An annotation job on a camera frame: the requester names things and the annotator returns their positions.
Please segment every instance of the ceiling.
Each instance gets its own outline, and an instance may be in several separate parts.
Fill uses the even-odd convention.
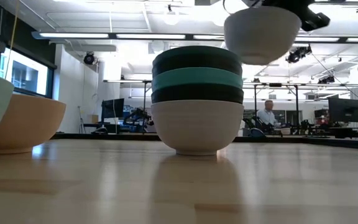
[[[194,0],[20,0],[20,2],[19,18],[42,32],[222,34],[222,25],[228,16],[221,1],[211,6],[195,6]],[[12,13],[15,3],[16,1],[12,0],[0,0],[0,5]],[[172,5],[173,12],[168,12],[168,3]],[[241,0],[226,0],[226,9],[229,12],[245,8],[246,5]],[[329,27],[310,33],[301,31],[303,34],[358,35],[358,13],[356,13],[358,6],[313,5],[310,8],[314,12],[323,12],[329,16],[331,24]],[[97,49],[97,46],[101,45],[107,50],[109,50],[108,46],[116,47],[123,61],[122,74],[127,78],[144,79],[145,75],[142,74],[151,73],[152,60],[156,54],[150,52],[150,41],[73,40],[66,44],[67,50],[75,50],[78,55],[84,55],[87,50]],[[167,50],[184,45],[220,47],[222,42],[168,41],[165,42],[164,48]],[[284,56],[268,67],[244,65],[243,78],[251,80],[262,74],[264,79],[274,80],[267,82],[286,82],[288,79],[308,82],[311,77],[318,77],[315,75],[322,74],[326,70],[320,62],[328,69],[333,68],[339,77],[348,76],[349,68],[357,65],[358,45],[312,44],[311,48],[316,57],[309,55],[295,64],[289,65]]]

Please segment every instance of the white shirt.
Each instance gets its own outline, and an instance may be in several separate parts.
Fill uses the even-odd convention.
[[[272,111],[267,111],[265,109],[258,110],[258,112],[256,112],[256,116],[258,116],[265,124],[274,125],[276,122],[276,119]]]

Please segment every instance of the teal bowl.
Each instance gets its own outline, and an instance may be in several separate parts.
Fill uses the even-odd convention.
[[[152,89],[157,91],[170,86],[186,84],[222,84],[242,89],[242,78],[217,68],[179,68],[154,77]]]

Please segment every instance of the window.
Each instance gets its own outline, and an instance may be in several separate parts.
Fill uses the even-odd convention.
[[[12,82],[16,88],[47,95],[48,67],[15,51],[11,52],[8,64],[9,52],[5,49],[1,54],[0,77]]]

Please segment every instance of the wooden tabletop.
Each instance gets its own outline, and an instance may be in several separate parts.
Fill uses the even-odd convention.
[[[0,156],[0,224],[358,223],[358,150],[236,143],[217,157],[162,142],[53,140]]]

